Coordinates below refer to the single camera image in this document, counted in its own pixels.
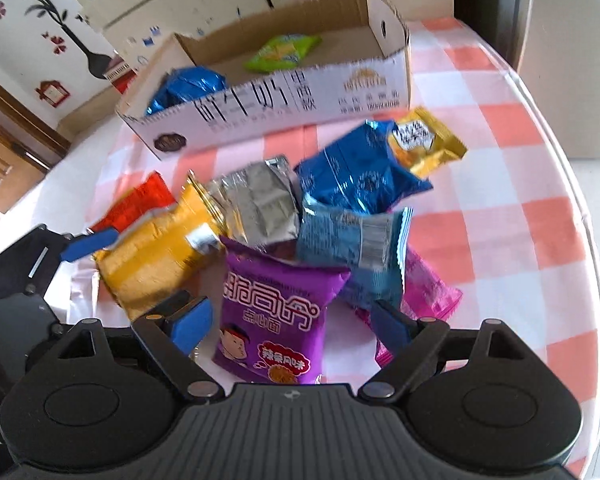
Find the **pink snack packet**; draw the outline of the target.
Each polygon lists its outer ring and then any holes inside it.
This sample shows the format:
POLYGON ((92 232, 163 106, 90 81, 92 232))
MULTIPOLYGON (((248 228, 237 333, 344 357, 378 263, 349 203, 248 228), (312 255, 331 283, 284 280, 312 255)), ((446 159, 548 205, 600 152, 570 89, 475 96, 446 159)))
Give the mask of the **pink snack packet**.
POLYGON ((400 311, 409 318, 440 318, 447 321, 456 311, 463 292, 442 278, 413 249, 407 249, 406 289, 400 311))

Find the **orange yellow cracker packet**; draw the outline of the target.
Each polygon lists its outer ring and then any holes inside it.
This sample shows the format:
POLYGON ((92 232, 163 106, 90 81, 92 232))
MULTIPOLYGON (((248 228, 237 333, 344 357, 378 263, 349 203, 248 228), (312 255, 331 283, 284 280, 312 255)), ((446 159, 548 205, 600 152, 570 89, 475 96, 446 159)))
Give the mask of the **orange yellow cracker packet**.
POLYGON ((175 206, 96 252, 94 260, 106 289, 134 321, 208 266, 225 234, 220 205, 191 172, 175 206))

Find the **red snack packet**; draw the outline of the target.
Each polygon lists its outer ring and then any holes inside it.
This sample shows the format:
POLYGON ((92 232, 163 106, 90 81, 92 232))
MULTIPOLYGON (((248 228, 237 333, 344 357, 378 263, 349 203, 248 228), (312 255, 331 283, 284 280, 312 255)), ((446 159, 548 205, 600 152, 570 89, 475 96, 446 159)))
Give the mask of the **red snack packet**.
POLYGON ((125 192, 111 205, 106 214, 88 229, 91 232, 114 229, 122 233, 149 211, 163 209, 175 203, 176 199, 161 174, 154 171, 144 182, 125 192))

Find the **purple noodle snack packet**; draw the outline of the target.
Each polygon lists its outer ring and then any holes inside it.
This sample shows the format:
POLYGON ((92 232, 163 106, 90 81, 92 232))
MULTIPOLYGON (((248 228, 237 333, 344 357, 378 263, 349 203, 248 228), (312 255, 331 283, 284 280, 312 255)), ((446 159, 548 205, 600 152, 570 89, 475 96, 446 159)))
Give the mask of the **purple noodle snack packet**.
POLYGON ((351 271, 275 258, 224 237, 226 273, 213 362, 244 382, 314 385, 327 307, 351 271))

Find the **light blue barcode packet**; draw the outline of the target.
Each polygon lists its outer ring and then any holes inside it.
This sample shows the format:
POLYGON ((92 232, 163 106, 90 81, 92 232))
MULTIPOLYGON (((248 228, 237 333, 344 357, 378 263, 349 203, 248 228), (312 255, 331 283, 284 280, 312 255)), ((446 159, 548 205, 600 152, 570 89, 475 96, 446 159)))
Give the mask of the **light blue barcode packet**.
POLYGON ((316 266, 346 266, 350 278, 339 297, 370 310, 377 301, 397 307, 406 285, 407 241, 413 209, 362 214, 303 197, 297 259, 316 266))

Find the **silver foil packet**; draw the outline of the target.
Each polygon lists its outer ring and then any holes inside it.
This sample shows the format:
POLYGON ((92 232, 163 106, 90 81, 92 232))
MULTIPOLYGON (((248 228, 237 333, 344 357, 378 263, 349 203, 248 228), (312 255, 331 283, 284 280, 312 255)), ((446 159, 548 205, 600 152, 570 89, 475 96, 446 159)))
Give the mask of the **silver foil packet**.
POLYGON ((220 205, 233 240, 267 248, 298 237, 300 214, 284 155, 223 174, 206 188, 220 205))

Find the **dark blue foil packet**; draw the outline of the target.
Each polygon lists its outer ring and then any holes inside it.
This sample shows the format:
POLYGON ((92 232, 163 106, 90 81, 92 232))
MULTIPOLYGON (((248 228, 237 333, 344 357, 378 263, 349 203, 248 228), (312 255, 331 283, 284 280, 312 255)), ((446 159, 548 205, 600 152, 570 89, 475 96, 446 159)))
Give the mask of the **dark blue foil packet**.
POLYGON ((145 115, 157 114, 172 106, 195 101, 226 88, 225 77, 214 70, 204 66, 177 68, 163 78, 163 82, 146 106, 145 115))
POLYGON ((402 167, 389 146, 396 122, 368 120, 294 167, 302 192, 362 214, 383 214, 432 184, 402 167))

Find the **yellow little waffle packet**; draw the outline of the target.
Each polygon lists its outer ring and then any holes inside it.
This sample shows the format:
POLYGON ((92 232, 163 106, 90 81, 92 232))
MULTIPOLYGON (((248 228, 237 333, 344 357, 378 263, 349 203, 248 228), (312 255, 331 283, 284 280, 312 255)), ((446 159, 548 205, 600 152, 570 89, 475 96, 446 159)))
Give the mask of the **yellow little waffle packet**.
POLYGON ((396 122, 388 143, 401 167, 419 179, 449 162, 462 160, 467 148, 462 140, 425 107, 416 107, 396 122))

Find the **green snack packet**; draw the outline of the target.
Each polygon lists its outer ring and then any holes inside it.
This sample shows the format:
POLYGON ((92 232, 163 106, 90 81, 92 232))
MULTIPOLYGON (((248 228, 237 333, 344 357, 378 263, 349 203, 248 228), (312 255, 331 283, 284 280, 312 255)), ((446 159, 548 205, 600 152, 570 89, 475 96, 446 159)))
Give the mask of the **green snack packet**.
POLYGON ((268 40, 244 63, 244 69, 258 74, 292 70, 321 43, 321 36, 299 34, 276 36, 268 40))

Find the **wooden door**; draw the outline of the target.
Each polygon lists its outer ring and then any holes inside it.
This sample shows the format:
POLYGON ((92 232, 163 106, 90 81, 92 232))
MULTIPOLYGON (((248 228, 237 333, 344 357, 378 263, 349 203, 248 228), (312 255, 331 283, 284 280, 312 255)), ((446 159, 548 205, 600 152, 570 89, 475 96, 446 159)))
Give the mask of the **wooden door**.
POLYGON ((0 85, 0 212, 38 185, 70 146, 0 85))

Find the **red checkered tablecloth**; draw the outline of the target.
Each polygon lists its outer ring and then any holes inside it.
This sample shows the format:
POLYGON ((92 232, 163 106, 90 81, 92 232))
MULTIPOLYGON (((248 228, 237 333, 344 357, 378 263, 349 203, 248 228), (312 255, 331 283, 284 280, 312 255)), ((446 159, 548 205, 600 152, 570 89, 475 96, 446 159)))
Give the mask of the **red checkered tablecloth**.
MULTIPOLYGON (((600 285, 577 180, 524 83, 477 34, 452 18, 410 26, 413 103, 442 120, 468 151, 430 176, 432 191, 404 200, 414 210, 408 244, 445 284, 463 291, 451 326, 500 318, 577 398, 583 426, 568 468, 584 478, 600 442, 600 285)), ((97 163, 104 169, 82 226, 102 218, 151 171, 178 194, 189 169, 209 180, 278 154, 295 165, 362 120, 159 162, 115 117, 114 144, 97 163)), ((327 336, 323 382, 358 390, 377 370, 376 339, 348 306, 330 308, 328 320, 335 335, 327 336)))

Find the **red gift box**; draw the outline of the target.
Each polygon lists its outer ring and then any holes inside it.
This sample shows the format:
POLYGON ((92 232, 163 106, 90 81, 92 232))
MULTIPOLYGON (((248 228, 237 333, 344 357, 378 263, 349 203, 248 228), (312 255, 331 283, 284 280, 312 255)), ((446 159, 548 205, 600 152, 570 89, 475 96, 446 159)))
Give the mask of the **red gift box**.
POLYGON ((117 89, 117 92, 123 94, 135 78, 136 70, 129 66, 121 56, 116 55, 109 62, 104 75, 110 84, 117 89))

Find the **white cardboard milk box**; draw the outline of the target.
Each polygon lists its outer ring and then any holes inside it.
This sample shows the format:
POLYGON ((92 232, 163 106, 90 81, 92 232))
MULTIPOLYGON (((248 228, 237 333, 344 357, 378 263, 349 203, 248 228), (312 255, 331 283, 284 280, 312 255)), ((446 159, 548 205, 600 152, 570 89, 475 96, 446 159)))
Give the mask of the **white cardboard milk box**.
POLYGON ((253 14, 204 39, 173 34, 124 92, 121 119, 160 159, 267 133, 411 104, 411 34, 387 0, 304 0, 253 14), (259 75, 246 62, 274 37, 320 37, 290 70, 259 75), (166 76, 201 66, 227 87, 163 112, 146 108, 166 76))

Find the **silver refrigerator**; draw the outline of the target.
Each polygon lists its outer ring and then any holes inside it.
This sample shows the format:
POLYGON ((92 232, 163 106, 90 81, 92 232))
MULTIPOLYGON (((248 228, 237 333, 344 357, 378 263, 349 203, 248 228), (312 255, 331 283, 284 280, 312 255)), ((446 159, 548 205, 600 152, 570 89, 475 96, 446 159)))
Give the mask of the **silver refrigerator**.
POLYGON ((600 158, 600 0, 454 0, 521 76, 570 158, 600 158))

